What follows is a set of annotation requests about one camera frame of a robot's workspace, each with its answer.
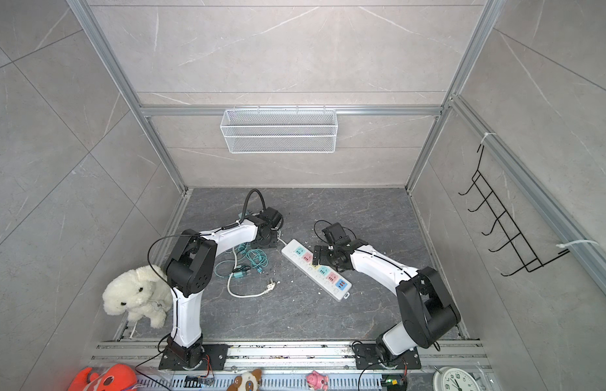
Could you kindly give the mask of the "white multicolour power strip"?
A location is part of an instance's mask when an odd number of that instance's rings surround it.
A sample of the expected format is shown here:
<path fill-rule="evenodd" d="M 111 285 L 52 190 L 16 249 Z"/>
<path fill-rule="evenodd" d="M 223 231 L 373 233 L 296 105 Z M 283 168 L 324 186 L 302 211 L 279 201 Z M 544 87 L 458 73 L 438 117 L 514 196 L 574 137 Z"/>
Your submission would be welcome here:
<path fill-rule="evenodd" d="M 311 251 L 309 251 L 309 249 L 305 248 L 295 239 L 291 240 L 289 243 L 279 239 L 279 242 L 284 245 L 284 248 L 281 250 L 281 254 L 336 301 L 341 301 L 350 295 L 352 283 L 350 283 L 346 278 L 342 277 L 335 270 L 332 270 L 331 267 L 314 267 L 312 265 L 313 254 Z M 252 269 L 259 270 L 264 269 L 267 266 L 267 255 L 261 249 L 253 249 L 251 244 L 241 242 L 234 242 L 234 244 L 230 244 L 225 242 L 225 246 L 222 248 L 222 251 L 231 252 L 234 256 L 234 266 L 232 270 L 238 267 L 239 253 L 242 253 L 244 257 L 249 260 L 249 264 L 246 265 L 251 266 Z M 233 293 L 231 290 L 231 280 L 233 279 L 231 272 L 227 277 L 227 291 L 232 297 L 238 299 L 262 297 L 272 292 L 277 285 L 275 282 L 270 282 L 262 293 L 239 295 Z"/>

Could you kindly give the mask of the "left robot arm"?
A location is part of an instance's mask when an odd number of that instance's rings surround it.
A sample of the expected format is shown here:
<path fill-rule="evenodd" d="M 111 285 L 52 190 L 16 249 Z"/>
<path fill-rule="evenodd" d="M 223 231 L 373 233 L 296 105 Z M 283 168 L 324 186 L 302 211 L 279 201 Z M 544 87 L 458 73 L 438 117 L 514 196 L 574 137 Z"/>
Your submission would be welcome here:
<path fill-rule="evenodd" d="M 185 368 L 199 366 L 204 356 L 200 327 L 203 291 L 213 277 L 217 256 L 241 244 L 251 249 L 273 249 L 278 244 L 283 215 L 267 206 L 262 193 L 246 195 L 239 219 L 208 231 L 188 229 L 174 236 L 174 245 L 162 272 L 157 274 L 171 289 L 173 329 L 164 354 Z"/>

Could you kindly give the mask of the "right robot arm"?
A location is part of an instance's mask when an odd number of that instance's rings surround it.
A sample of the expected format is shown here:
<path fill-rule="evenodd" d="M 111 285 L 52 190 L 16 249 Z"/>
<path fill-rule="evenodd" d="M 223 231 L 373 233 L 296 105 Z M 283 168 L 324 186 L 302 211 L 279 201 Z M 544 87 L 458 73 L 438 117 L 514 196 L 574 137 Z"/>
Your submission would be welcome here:
<path fill-rule="evenodd" d="M 461 321 L 437 270 L 416 269 L 395 261 L 340 223 L 329 223 L 322 233 L 323 244 L 314 247 L 314 265 L 367 275 L 397 298 L 401 321 L 376 338 L 381 363 L 388 365 L 416 347 L 436 347 L 438 340 Z"/>

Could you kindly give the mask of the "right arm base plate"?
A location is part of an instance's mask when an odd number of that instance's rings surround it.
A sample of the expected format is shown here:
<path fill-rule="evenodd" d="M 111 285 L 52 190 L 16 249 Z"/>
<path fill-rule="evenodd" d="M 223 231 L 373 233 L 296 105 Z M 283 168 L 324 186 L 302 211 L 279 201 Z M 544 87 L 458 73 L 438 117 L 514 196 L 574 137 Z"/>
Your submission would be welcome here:
<path fill-rule="evenodd" d="M 422 368 L 417 348 L 406 350 L 401 355 L 394 355 L 378 343 L 363 343 L 356 340 L 350 345 L 358 370 L 394 370 L 408 371 Z"/>

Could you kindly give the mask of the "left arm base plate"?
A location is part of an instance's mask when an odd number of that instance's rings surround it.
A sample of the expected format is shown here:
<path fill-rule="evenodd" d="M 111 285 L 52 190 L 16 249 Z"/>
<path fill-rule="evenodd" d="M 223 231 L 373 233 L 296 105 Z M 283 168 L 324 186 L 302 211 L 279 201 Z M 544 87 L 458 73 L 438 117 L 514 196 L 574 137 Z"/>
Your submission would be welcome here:
<path fill-rule="evenodd" d="M 213 344 L 183 348 L 176 344 L 166 347 L 159 363 L 159 370 L 171 371 L 214 371 L 225 368 L 229 345 Z"/>

